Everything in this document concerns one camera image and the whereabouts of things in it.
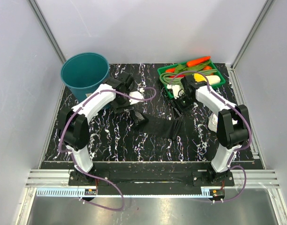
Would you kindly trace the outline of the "black trash bag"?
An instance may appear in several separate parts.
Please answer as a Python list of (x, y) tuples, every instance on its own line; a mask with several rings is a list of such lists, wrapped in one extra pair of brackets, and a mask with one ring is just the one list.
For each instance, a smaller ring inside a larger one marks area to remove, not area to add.
[(183, 125), (180, 119), (167, 120), (134, 110), (130, 111), (130, 116), (135, 124), (135, 130), (171, 140), (177, 139)]

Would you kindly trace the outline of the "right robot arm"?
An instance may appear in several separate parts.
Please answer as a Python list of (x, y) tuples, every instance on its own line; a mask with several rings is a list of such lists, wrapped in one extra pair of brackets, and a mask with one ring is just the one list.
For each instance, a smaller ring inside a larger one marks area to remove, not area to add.
[(219, 146), (211, 161), (212, 171), (206, 175), (208, 182), (216, 186), (223, 181), (223, 172), (230, 169), (236, 153), (250, 145), (249, 111), (245, 105), (235, 105), (216, 93), (208, 81), (197, 82), (193, 75), (186, 75), (181, 78), (181, 83), (184, 93), (176, 100), (180, 108), (200, 102), (218, 118), (216, 135)]

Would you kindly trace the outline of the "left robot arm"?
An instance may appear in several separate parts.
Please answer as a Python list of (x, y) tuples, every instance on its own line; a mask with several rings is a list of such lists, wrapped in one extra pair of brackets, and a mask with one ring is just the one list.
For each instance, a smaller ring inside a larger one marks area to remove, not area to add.
[(131, 74), (124, 72), (118, 78), (108, 77), (84, 101), (59, 113), (58, 151), (72, 154), (75, 168), (81, 171), (78, 178), (84, 185), (90, 185), (95, 180), (95, 173), (91, 171), (93, 163), (87, 149), (90, 140), (89, 123), (107, 105), (115, 112), (130, 106), (127, 96), (133, 86), (134, 78)]

